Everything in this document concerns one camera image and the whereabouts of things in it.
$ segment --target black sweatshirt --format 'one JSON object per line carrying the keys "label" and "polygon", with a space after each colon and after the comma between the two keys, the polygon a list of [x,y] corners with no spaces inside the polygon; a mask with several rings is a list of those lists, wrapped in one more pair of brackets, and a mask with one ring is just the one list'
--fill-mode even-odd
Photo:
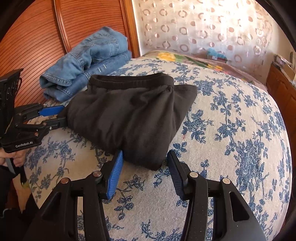
{"label": "black sweatshirt", "polygon": [[125,161],[157,170],[196,96],[196,86],[164,73],[93,75],[59,116],[106,152],[121,149]]}

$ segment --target sheer curtain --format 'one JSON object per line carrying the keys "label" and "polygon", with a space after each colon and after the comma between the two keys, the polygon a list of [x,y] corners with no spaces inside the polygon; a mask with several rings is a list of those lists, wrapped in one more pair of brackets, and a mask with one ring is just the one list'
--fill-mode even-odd
{"label": "sheer curtain", "polygon": [[204,57],[212,47],[255,75],[271,41],[270,15],[254,0],[134,0],[144,51]]}

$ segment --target denim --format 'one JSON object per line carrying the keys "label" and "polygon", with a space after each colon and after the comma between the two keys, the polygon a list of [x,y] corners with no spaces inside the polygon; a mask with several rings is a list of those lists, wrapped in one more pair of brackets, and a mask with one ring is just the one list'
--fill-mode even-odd
{"label": "denim", "polygon": [[107,75],[131,59],[127,38],[103,27],[84,39],[39,78],[45,98],[60,102],[83,89],[93,74]]}

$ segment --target white bedspread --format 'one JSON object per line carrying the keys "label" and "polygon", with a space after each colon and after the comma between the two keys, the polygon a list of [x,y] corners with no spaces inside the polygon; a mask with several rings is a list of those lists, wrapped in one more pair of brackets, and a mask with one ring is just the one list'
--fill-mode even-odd
{"label": "white bedspread", "polygon": [[[288,136],[275,101],[239,79],[178,62],[139,58],[112,75],[157,72],[171,75],[175,84],[193,84],[199,90],[169,150],[208,179],[231,179],[272,240],[285,218],[292,178]],[[41,146],[29,152],[25,171],[41,206],[62,177],[85,178],[111,159],[65,128],[51,131]],[[110,237],[117,241],[179,240],[187,205],[175,194],[165,165],[154,172],[125,162],[116,194],[104,204]],[[79,200],[80,240],[84,239],[82,215]],[[212,225],[213,203],[209,201],[206,240],[211,240]]]}

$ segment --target human hand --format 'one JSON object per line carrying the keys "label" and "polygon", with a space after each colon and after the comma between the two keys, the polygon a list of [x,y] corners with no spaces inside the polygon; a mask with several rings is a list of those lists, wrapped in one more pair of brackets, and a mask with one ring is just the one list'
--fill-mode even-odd
{"label": "human hand", "polygon": [[0,165],[5,165],[5,158],[13,158],[13,163],[16,167],[21,167],[26,160],[27,150],[21,150],[13,153],[6,153],[3,148],[0,148]]}

